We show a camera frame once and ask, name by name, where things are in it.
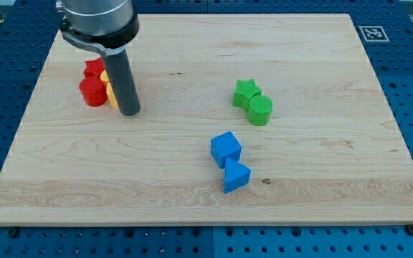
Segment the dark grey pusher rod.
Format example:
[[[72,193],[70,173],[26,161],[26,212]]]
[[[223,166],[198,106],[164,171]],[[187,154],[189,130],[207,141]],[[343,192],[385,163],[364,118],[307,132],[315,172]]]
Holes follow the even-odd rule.
[[[125,48],[106,49],[102,59],[120,113],[135,115],[141,106]]]

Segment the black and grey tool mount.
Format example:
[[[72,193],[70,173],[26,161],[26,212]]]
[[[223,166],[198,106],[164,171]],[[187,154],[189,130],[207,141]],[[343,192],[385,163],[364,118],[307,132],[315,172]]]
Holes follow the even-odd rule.
[[[111,34],[91,36],[74,30],[71,23],[64,18],[60,22],[60,31],[62,38],[72,46],[101,54],[105,49],[117,49],[132,41],[138,34],[139,20],[135,13],[122,29]]]

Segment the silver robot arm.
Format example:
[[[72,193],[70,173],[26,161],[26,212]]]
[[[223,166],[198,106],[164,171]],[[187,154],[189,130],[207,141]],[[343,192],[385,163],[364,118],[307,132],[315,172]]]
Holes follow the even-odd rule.
[[[131,0],[62,0],[60,31],[72,46],[101,56],[120,113],[133,116],[140,102],[127,45],[138,34],[138,13]]]

